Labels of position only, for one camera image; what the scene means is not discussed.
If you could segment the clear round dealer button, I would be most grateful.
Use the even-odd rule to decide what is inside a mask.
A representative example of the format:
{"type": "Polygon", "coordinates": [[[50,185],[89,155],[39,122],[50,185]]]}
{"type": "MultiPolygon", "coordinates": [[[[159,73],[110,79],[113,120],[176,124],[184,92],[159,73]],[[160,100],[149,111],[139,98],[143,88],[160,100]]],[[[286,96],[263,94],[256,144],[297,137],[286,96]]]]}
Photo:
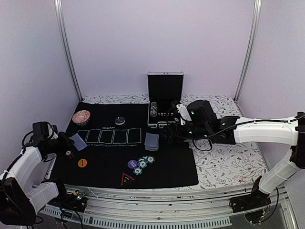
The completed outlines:
{"type": "Polygon", "coordinates": [[[125,118],[121,116],[116,117],[114,122],[116,125],[123,125],[125,123],[125,118]]]}

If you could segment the purple small blind button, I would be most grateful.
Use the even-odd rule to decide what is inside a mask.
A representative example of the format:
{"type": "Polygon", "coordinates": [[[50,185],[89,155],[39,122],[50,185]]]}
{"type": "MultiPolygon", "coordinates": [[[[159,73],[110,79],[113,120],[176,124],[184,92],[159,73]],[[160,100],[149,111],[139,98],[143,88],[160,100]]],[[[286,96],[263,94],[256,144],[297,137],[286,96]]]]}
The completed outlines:
{"type": "Polygon", "coordinates": [[[127,163],[128,168],[135,169],[138,166],[138,162],[136,160],[130,160],[127,163]]]}

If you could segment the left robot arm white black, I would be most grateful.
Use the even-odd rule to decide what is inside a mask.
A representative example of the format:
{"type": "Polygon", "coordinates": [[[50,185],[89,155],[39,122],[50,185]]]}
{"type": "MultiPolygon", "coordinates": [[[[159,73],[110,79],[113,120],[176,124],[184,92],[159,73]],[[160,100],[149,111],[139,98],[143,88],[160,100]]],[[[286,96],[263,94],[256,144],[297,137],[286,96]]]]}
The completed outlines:
{"type": "Polygon", "coordinates": [[[26,187],[37,165],[48,155],[71,157],[74,141],[49,122],[32,125],[29,142],[22,141],[21,152],[0,176],[0,221],[5,225],[33,226],[38,212],[54,200],[67,207],[71,197],[58,178],[47,179],[36,188],[26,187]]]}

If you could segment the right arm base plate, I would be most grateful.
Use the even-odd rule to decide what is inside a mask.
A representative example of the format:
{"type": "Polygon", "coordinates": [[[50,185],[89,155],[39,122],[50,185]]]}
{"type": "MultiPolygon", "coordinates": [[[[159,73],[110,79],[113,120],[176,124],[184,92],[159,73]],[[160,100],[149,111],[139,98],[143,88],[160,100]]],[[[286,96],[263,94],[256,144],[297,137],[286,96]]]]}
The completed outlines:
{"type": "Polygon", "coordinates": [[[264,194],[260,191],[234,197],[229,201],[229,206],[232,208],[233,213],[264,207],[270,204],[269,194],[264,194]]]}

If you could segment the orange big blind button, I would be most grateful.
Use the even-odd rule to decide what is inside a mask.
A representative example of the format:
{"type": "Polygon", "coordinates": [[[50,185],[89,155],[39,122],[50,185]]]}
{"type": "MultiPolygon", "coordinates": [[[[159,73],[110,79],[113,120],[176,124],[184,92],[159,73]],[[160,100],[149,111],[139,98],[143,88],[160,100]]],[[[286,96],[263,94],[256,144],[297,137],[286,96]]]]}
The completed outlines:
{"type": "Polygon", "coordinates": [[[77,163],[78,167],[80,167],[80,168],[86,167],[87,164],[88,164],[88,161],[84,158],[80,159],[77,163]]]}

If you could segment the blue card player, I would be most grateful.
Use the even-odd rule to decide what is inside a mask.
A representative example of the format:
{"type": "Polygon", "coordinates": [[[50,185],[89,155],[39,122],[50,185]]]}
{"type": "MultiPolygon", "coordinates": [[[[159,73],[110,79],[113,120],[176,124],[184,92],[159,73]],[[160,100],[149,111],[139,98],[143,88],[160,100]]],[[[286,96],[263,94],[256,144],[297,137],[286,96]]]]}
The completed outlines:
{"type": "Polygon", "coordinates": [[[84,140],[79,136],[79,134],[75,134],[69,137],[70,140],[74,141],[73,145],[78,151],[82,151],[88,145],[84,142],[84,140]]]}

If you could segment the red brown poker chip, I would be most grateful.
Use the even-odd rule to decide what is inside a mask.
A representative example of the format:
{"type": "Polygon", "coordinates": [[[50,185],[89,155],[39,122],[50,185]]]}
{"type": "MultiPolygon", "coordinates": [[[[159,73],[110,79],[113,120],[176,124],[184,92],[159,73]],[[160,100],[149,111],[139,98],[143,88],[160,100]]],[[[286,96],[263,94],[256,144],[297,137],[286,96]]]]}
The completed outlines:
{"type": "Polygon", "coordinates": [[[74,154],[71,150],[67,150],[65,153],[66,158],[68,158],[69,160],[72,160],[74,158],[74,154]]]}

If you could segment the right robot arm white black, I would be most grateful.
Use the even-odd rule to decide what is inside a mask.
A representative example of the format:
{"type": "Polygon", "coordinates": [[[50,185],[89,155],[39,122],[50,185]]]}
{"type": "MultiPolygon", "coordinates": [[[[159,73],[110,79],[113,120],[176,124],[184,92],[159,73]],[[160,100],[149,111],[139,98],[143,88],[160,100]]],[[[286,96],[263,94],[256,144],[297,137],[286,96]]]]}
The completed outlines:
{"type": "Polygon", "coordinates": [[[207,140],[209,144],[236,145],[270,143],[289,146],[286,155],[267,173],[258,177],[250,194],[231,199],[231,205],[256,208],[267,202],[279,185],[305,167],[305,114],[288,118],[217,118],[207,100],[196,100],[187,106],[174,103],[165,113],[170,135],[183,141],[207,140]]]}

